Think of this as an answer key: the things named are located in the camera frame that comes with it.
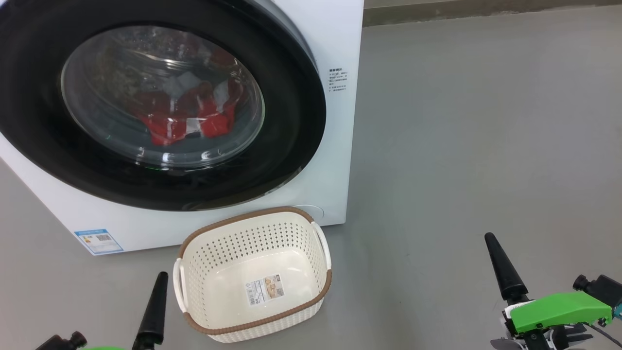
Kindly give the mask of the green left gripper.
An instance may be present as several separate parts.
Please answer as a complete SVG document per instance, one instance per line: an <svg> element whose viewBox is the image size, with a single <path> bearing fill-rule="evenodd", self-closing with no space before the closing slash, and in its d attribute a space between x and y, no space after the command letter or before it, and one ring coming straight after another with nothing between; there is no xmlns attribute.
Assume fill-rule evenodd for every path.
<svg viewBox="0 0 622 350"><path fill-rule="evenodd" d="M160 272L147 302L146 310L138 328L132 348L134 350L154 350L164 342L165 310L168 290L168 273ZM91 347L82 350L126 350L120 347Z"/></svg>

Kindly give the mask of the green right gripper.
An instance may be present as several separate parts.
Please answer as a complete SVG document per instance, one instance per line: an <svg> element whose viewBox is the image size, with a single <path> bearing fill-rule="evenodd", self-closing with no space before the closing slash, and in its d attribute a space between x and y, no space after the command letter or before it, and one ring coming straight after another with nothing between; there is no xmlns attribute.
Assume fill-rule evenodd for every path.
<svg viewBox="0 0 622 350"><path fill-rule="evenodd" d="M604 327L614 319L608 304L585 292L554 293L528 299L527 287L492 232L485 244L501 297L506 336L491 340L495 350L566 350L585 340L585 326Z"/></svg>

